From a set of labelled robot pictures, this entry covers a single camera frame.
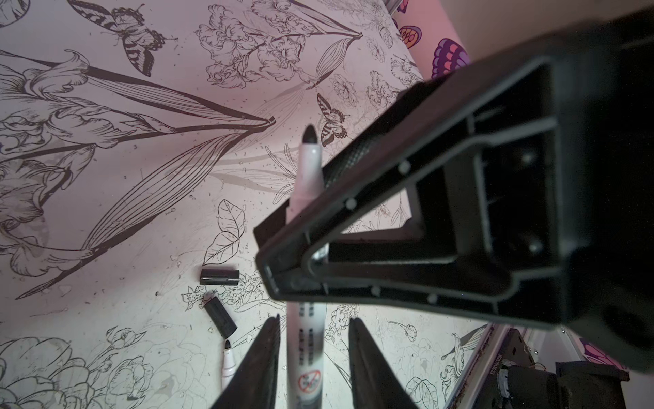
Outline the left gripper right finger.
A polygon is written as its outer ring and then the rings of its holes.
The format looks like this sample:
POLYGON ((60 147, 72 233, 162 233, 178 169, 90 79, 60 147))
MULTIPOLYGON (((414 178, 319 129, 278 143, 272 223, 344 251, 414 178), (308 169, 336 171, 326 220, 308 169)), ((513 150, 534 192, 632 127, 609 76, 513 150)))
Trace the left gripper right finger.
POLYGON ((348 340, 354 408, 416 409, 360 318, 350 320, 348 340))

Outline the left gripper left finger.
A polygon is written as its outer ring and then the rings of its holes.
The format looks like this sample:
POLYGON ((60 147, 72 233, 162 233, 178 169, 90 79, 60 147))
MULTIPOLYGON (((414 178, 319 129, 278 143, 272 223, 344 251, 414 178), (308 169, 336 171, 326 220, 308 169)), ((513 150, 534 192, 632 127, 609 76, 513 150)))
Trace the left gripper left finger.
POLYGON ((280 317, 269 317, 232 380, 211 409, 274 409, 277 397, 280 317))

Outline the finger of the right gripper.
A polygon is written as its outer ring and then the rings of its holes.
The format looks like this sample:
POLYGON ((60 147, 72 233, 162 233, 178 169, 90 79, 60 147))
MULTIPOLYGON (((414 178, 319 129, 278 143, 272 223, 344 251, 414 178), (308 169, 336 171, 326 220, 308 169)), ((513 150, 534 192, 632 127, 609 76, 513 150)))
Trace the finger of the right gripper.
POLYGON ((653 10, 403 92, 254 231, 273 299, 566 325, 653 368, 653 10))

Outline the black pen cap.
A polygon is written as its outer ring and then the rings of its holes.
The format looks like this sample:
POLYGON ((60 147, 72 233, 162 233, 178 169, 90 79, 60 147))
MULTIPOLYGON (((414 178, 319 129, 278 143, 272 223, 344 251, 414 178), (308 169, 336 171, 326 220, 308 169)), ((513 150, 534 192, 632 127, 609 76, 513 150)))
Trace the black pen cap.
POLYGON ((199 276, 202 286, 237 286, 240 281, 240 272, 232 269, 203 268, 199 276))
POLYGON ((213 297, 204 305, 204 310, 224 339, 229 339, 238 329, 235 321, 218 297, 213 297))

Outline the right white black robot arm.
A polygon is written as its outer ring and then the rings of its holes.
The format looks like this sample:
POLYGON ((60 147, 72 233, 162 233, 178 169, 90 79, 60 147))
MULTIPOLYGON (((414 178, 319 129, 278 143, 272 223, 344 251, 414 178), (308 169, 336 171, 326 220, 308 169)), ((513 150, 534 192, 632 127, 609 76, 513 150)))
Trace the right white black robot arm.
POLYGON ((254 230, 269 295, 566 325, 618 361, 493 361, 490 408, 618 408, 653 369, 653 10, 420 83, 254 230))

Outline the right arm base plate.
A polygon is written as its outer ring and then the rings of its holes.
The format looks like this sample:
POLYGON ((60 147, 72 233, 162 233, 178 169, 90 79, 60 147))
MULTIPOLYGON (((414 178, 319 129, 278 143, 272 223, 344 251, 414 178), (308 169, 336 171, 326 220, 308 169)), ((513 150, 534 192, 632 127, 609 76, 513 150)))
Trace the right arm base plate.
POLYGON ((478 366, 481 373, 474 389, 470 389, 469 408, 501 408, 502 394, 498 386, 498 375, 503 363, 529 367, 534 360, 522 337, 514 328, 497 329, 486 344, 478 366))

